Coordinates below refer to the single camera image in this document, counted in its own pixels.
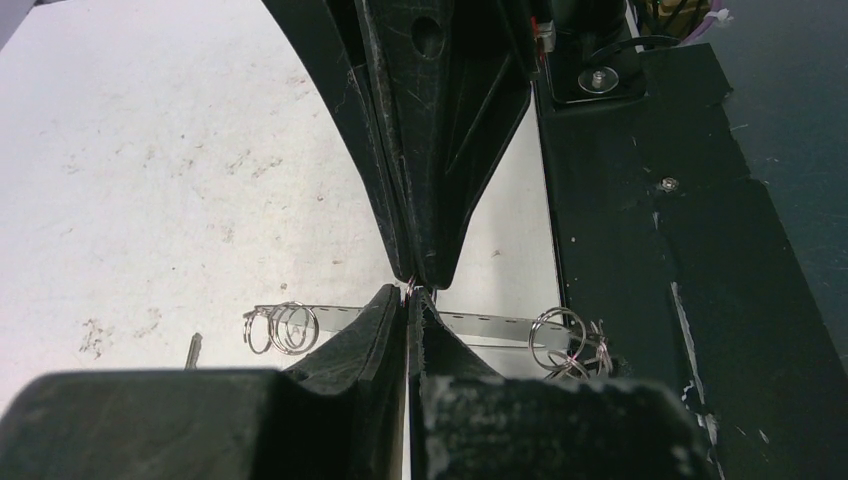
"bolt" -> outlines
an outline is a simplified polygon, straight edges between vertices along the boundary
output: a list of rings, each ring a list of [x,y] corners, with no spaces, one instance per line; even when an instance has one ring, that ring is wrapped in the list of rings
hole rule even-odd
[[[604,86],[604,79],[607,78],[606,72],[598,70],[592,74],[592,88],[600,90]]]
[[[673,192],[677,190],[677,187],[680,186],[680,182],[675,178],[665,177],[660,182],[660,188],[665,190],[666,192]]]

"white surface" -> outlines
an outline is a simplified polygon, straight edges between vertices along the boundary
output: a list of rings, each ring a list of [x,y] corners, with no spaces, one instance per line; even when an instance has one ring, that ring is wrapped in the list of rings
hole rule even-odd
[[[394,282],[353,162],[259,0],[36,8],[0,51],[0,132],[0,409],[46,372],[182,368],[194,332],[200,367],[287,366],[242,344],[242,313],[362,305]],[[439,307],[556,304],[531,113]],[[529,368],[522,354],[505,364]]]

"purple wire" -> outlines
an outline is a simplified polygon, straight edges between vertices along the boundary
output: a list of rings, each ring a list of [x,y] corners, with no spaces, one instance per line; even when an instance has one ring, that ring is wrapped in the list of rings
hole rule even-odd
[[[710,12],[718,13],[720,10],[721,10],[721,0],[713,0],[710,3]],[[681,45],[688,45],[688,44],[694,42],[695,40],[697,40],[701,35],[704,34],[704,32],[706,32],[707,30],[709,30],[710,27],[713,26],[713,23],[715,23],[715,20],[716,19],[713,16],[704,17],[704,21],[701,22],[700,25],[698,25],[698,28],[696,28],[694,32],[690,33],[688,37],[684,38],[683,41],[680,42],[680,44]]]

